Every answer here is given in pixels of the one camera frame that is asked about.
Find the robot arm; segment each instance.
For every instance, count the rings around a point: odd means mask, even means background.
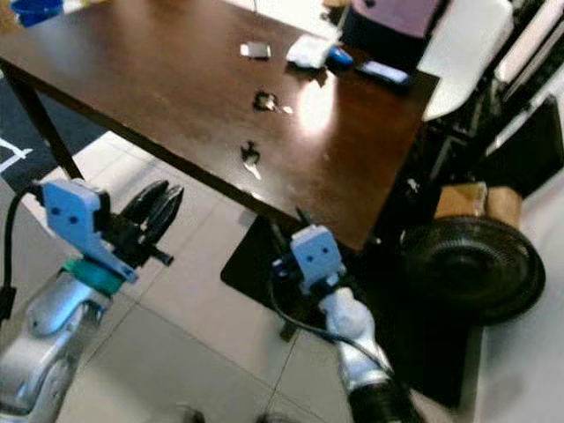
[[[49,227],[82,256],[31,301],[19,336],[0,355],[0,423],[56,421],[111,296],[122,283],[135,282],[135,268],[150,256],[172,262],[155,243],[183,194],[180,187],[155,182],[114,215],[108,194],[80,180],[47,182],[36,192]]]
[[[386,354],[375,342],[370,310],[342,284],[347,270],[332,233],[324,226],[309,225],[293,235],[289,248],[286,256],[272,264],[275,280],[281,283],[296,278],[304,295],[315,293],[319,299],[327,327],[322,336],[338,348],[339,372],[354,421],[423,423],[408,390],[396,380]],[[273,292],[271,289],[274,307],[287,319]]]

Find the black fan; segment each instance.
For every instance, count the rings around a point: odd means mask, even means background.
[[[415,293],[470,323],[508,320],[530,308],[545,286],[537,251],[498,220],[437,219],[409,229],[401,251]]]

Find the blue cup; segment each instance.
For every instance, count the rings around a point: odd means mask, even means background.
[[[10,4],[21,25],[28,28],[63,12],[63,0],[16,0]]]

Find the dark brown table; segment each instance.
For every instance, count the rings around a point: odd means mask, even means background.
[[[71,177],[80,172],[37,91],[282,225],[296,206],[361,249],[436,78],[395,94],[353,71],[286,66],[303,32],[216,0],[113,0],[0,39],[0,66]],[[266,41],[270,61],[243,58]],[[257,112],[258,89],[294,113]],[[257,143],[257,180],[240,147]]]

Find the white chair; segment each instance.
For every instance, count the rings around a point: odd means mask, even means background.
[[[471,96],[482,73],[513,29],[508,0],[453,0],[418,69],[441,80],[424,121],[447,115]]]

